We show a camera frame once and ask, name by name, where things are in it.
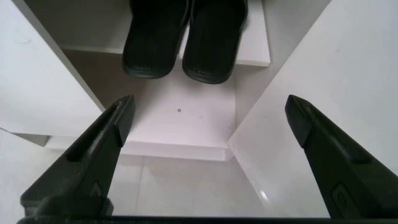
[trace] grout line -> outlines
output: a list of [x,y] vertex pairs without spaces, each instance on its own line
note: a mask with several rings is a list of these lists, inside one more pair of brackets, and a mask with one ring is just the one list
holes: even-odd
[[141,163],[141,173],[139,175],[139,185],[138,185],[138,190],[137,190],[137,195],[136,195],[136,206],[134,208],[134,214],[137,215],[137,206],[138,206],[138,196],[139,196],[139,191],[141,189],[141,179],[142,179],[142,170],[144,170],[144,160],[146,156],[142,157],[142,163]]

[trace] black plastic arm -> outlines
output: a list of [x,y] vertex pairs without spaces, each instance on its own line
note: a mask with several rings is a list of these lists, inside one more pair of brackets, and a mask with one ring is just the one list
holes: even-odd
[[290,95],[285,112],[332,218],[398,217],[393,172],[308,101]]
[[133,96],[115,101],[22,194],[25,215],[110,214],[113,207],[106,196],[134,110]]

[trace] black slipper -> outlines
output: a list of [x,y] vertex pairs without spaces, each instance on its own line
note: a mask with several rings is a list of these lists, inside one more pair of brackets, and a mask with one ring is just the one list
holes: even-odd
[[246,0],[193,0],[183,56],[190,78],[219,84],[231,76],[247,14]]
[[132,22],[123,69],[137,78],[160,78],[173,69],[189,15],[189,0],[130,0]]

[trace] white shelf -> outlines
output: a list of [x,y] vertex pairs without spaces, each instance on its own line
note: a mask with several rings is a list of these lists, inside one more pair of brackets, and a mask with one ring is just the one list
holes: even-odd
[[235,130],[233,77],[220,85],[200,83],[187,77],[177,60],[166,77],[143,80],[124,73],[120,54],[74,50],[65,54],[105,107],[124,95],[136,96],[137,110],[127,138],[131,148],[163,148],[164,154],[187,150],[186,157],[197,149],[213,150],[219,158],[229,150],[227,140]]
[[[121,54],[129,32],[128,0],[27,0],[40,22],[63,49]],[[249,14],[237,64],[267,67],[269,56],[261,0],[248,1]],[[184,35],[179,57],[187,43]]]

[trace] white floor tile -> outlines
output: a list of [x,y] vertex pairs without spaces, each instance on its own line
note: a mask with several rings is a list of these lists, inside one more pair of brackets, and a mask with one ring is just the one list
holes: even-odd
[[137,215],[260,217],[263,206],[238,162],[145,157]]
[[0,129],[0,217],[16,223],[24,217],[20,196],[61,155]]
[[114,207],[113,215],[135,214],[142,160],[142,156],[119,156],[108,193]]

